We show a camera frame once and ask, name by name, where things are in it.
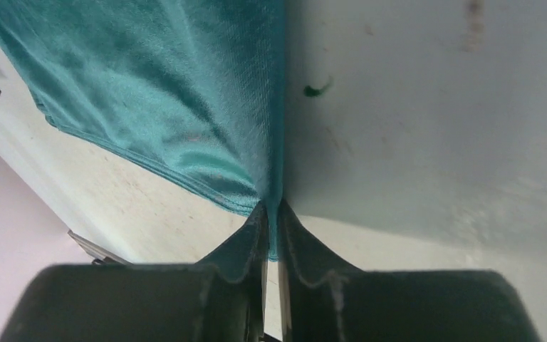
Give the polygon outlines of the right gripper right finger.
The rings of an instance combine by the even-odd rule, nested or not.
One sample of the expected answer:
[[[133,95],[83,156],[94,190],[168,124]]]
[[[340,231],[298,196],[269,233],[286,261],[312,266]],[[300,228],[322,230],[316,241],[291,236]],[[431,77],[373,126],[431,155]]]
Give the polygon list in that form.
[[[278,208],[285,341],[538,341],[510,283],[489,270],[364,271]]]

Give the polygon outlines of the teal cloth napkin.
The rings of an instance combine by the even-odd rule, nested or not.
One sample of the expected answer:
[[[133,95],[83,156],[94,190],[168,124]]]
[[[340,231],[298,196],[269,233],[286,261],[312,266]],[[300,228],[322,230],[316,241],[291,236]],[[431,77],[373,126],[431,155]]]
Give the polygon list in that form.
[[[46,121],[222,209],[282,198],[282,1],[0,1]]]

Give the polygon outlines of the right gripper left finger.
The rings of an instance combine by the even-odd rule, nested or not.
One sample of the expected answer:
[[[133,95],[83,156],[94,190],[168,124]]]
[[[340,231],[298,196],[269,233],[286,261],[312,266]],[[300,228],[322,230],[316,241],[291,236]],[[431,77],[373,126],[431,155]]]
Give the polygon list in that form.
[[[262,341],[268,217],[193,264],[57,264],[25,289],[1,341]]]

